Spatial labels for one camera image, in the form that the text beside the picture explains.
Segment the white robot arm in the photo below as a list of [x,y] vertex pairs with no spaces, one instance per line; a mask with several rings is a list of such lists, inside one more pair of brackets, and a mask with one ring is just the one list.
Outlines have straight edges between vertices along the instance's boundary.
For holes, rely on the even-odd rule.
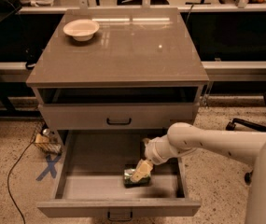
[[146,141],[145,157],[131,176],[136,183],[155,165],[202,148],[254,166],[245,224],[266,224],[266,133],[202,130],[187,123],[170,126],[167,134]]

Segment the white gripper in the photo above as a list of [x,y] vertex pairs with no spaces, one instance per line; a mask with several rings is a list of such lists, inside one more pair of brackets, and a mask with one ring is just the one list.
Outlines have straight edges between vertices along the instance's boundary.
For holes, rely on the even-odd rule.
[[140,160],[138,162],[130,178],[133,183],[137,183],[149,175],[153,169],[153,164],[161,165],[171,158],[182,156],[182,150],[172,146],[166,135],[153,139],[143,138],[142,142],[145,145],[146,160]]

